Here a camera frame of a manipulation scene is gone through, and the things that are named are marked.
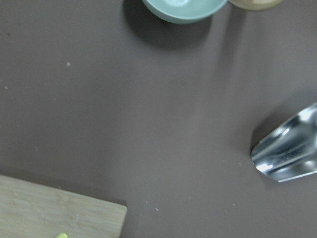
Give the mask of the mint green bowl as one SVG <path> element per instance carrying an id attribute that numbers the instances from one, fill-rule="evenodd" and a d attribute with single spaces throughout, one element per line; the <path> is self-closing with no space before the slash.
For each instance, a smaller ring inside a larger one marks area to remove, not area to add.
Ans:
<path id="1" fill-rule="evenodd" d="M 174 24 L 204 20 L 225 6 L 227 0 L 144 0 L 143 4 L 158 18 Z"/>

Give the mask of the steel ice scoop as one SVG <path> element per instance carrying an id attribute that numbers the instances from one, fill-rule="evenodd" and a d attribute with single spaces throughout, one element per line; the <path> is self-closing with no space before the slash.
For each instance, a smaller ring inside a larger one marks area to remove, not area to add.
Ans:
<path id="1" fill-rule="evenodd" d="M 317 172 L 317 104 L 283 122 L 251 150 L 256 169 L 277 182 Z"/>

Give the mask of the wooden cup tree stand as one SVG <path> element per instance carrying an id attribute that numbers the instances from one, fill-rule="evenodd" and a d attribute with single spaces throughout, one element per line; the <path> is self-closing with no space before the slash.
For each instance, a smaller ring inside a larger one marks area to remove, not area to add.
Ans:
<path id="1" fill-rule="evenodd" d="M 260 11 L 273 8 L 283 0 L 228 0 L 228 2 L 244 10 Z"/>

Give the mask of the yellow plastic knife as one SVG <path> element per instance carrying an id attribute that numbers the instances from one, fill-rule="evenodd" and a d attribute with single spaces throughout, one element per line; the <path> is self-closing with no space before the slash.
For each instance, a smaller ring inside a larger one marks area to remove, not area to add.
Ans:
<path id="1" fill-rule="evenodd" d="M 55 238 L 68 238 L 68 235 L 66 233 L 60 233 Z"/>

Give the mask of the wooden cutting board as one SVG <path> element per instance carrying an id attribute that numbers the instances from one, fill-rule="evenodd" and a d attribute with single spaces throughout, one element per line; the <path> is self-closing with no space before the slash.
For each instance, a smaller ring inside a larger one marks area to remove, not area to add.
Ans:
<path id="1" fill-rule="evenodd" d="M 2 238 L 118 238 L 127 207 L 28 181 L 0 177 Z"/>

